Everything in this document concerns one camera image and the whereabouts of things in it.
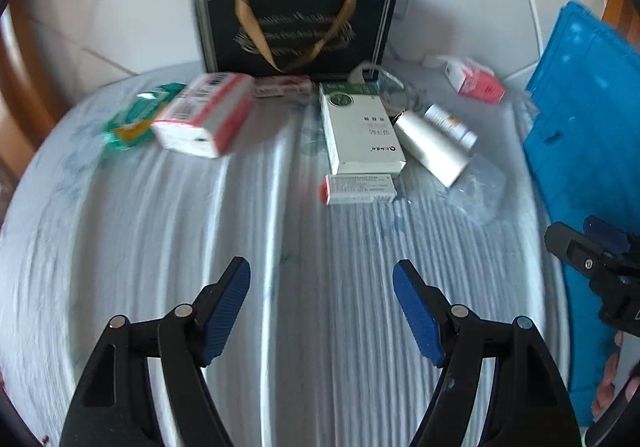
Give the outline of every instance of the green label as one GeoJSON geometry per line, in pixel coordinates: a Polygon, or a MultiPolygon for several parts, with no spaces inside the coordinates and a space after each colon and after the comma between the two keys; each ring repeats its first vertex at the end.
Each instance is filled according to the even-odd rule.
{"type": "Polygon", "coordinates": [[[324,94],[331,94],[335,92],[347,93],[347,94],[374,94],[378,95],[378,88],[373,84],[347,84],[344,83],[332,83],[323,82],[320,84],[320,91],[324,94]]]}

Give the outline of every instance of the white bedsheet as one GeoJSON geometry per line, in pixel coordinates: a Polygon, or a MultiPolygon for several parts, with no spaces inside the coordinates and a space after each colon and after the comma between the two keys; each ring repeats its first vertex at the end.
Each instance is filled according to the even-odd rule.
{"type": "MultiPolygon", "coordinates": [[[[433,70],[401,69],[465,120],[508,176],[491,224],[476,227],[447,207],[413,159],[393,204],[321,205],[328,159],[316,102],[257,102],[217,160],[156,142],[103,149],[102,124],[134,94],[187,82],[197,64],[108,86],[69,112],[30,164],[0,237],[0,369],[34,434],[58,445],[111,316],[153,319],[191,302],[234,255],[249,261],[252,285],[206,377],[239,447],[409,444],[438,371],[418,353],[393,294],[399,259],[483,318],[529,315],[566,376],[564,290],[558,268],[542,262],[510,100],[487,106],[457,97],[433,70]]],[[[176,445],[156,361],[151,376],[165,442],[176,445]]],[[[478,440],[490,380],[483,369],[467,445],[478,440]]]]}

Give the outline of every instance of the black gift bag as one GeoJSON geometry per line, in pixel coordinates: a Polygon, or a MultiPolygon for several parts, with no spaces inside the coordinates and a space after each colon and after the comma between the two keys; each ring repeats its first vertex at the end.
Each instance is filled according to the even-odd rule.
{"type": "Polygon", "coordinates": [[[194,0],[208,72],[346,80],[379,64],[396,0],[194,0]]]}

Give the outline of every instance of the red and white box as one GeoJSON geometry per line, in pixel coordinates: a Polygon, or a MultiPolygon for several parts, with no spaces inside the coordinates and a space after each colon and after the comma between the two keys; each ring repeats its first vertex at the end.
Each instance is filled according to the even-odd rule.
{"type": "Polygon", "coordinates": [[[200,75],[164,108],[151,129],[165,149],[217,158],[249,116],[253,87],[249,75],[200,75]]]}
{"type": "Polygon", "coordinates": [[[473,59],[447,59],[445,74],[459,94],[489,104],[497,104],[504,96],[504,88],[494,71],[473,59]]]}
{"type": "Polygon", "coordinates": [[[255,98],[271,98],[287,94],[311,94],[313,84],[306,75],[281,75],[279,77],[256,78],[255,98]]]}

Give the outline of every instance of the human hand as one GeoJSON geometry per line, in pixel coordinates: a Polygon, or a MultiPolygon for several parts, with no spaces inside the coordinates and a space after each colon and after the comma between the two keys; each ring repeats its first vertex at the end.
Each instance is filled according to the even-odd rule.
{"type": "MultiPolygon", "coordinates": [[[[620,347],[622,344],[622,332],[616,333],[616,345],[620,347]]],[[[618,360],[620,359],[620,351],[616,351],[607,360],[607,364],[604,367],[604,376],[602,382],[598,386],[596,397],[591,404],[591,414],[594,417],[598,416],[603,411],[606,411],[611,402],[613,402],[614,388],[613,381],[616,378],[618,372],[618,360]]],[[[625,396],[627,401],[631,401],[636,390],[640,387],[640,379],[633,379],[626,387],[625,396]]]]}

